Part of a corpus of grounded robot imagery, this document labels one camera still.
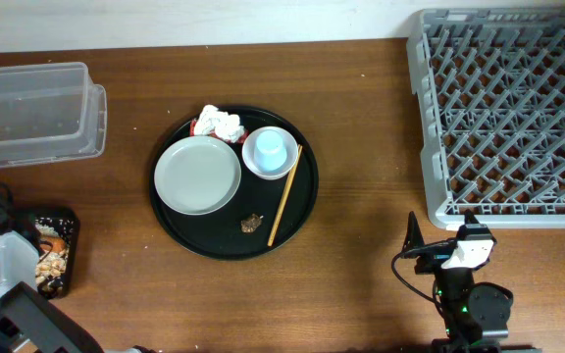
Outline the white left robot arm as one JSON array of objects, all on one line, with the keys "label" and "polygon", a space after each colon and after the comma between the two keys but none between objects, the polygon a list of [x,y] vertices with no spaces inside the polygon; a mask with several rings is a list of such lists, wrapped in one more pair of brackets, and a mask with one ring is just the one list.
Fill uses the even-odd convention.
[{"label": "white left robot arm", "polygon": [[15,207],[0,182],[0,352],[101,351],[53,303],[69,291],[79,228],[65,207]]}]

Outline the orange carrot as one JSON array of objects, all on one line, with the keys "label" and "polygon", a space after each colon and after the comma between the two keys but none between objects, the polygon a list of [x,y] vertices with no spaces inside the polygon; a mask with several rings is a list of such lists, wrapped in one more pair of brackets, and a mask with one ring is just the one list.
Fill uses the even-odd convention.
[{"label": "orange carrot", "polygon": [[58,237],[46,237],[39,240],[40,248],[45,251],[60,253],[67,249],[67,243]]}]

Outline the rice and nutshell scraps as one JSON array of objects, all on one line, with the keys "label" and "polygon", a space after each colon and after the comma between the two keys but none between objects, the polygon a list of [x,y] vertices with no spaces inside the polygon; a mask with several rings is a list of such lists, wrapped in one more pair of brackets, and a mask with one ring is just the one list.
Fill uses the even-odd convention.
[{"label": "rice and nutshell scraps", "polygon": [[68,268],[70,246],[66,238],[49,225],[35,224],[41,238],[58,237],[67,243],[67,249],[60,252],[45,252],[41,248],[38,263],[35,267],[35,282],[39,293],[48,299],[57,298],[65,292],[65,275]]}]

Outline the white tissue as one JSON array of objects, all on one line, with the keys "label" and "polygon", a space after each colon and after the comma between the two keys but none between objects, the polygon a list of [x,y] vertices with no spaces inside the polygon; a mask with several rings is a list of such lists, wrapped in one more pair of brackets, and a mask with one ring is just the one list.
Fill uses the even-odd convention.
[{"label": "white tissue", "polygon": [[214,105],[206,105],[197,118],[195,136],[206,136],[214,131],[223,139],[236,141],[246,129],[239,115],[221,111]]}]

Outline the brown food scrap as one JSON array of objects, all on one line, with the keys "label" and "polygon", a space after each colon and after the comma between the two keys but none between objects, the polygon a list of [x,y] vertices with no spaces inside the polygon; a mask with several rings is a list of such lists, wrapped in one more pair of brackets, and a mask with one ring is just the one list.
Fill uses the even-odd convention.
[{"label": "brown food scrap", "polygon": [[262,224],[262,221],[262,216],[251,214],[240,222],[241,231],[243,233],[253,233]]}]

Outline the grey plate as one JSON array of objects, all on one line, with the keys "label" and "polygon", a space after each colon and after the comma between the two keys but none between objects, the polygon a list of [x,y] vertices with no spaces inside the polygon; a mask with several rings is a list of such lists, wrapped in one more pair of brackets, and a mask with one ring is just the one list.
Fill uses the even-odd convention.
[{"label": "grey plate", "polygon": [[171,210],[201,216],[233,199],[241,181],[241,165],[224,141],[191,136],[162,152],[152,181],[161,201]]}]

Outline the red snack wrapper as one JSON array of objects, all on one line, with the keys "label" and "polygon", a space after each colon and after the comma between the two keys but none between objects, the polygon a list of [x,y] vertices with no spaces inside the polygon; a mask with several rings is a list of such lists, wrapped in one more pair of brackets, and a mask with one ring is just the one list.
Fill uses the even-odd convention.
[{"label": "red snack wrapper", "polygon": [[[198,122],[198,118],[193,118],[193,119],[190,121],[190,124],[189,124],[189,136],[195,136],[195,135],[196,135],[196,133],[195,133],[195,126],[196,126],[197,122]],[[248,131],[247,129],[245,129],[243,135],[241,135],[236,141],[232,141],[232,140],[229,140],[229,139],[223,139],[223,138],[221,138],[220,136],[218,136],[214,131],[213,131],[213,132],[210,132],[210,133],[208,133],[208,134],[206,134],[206,136],[213,137],[213,138],[216,138],[216,139],[219,139],[219,140],[223,140],[223,141],[225,141],[226,143],[238,143],[238,144],[242,144],[242,143],[244,143],[244,141],[247,139],[247,137],[248,137],[248,135],[249,135],[248,132],[249,132],[249,131]]]}]

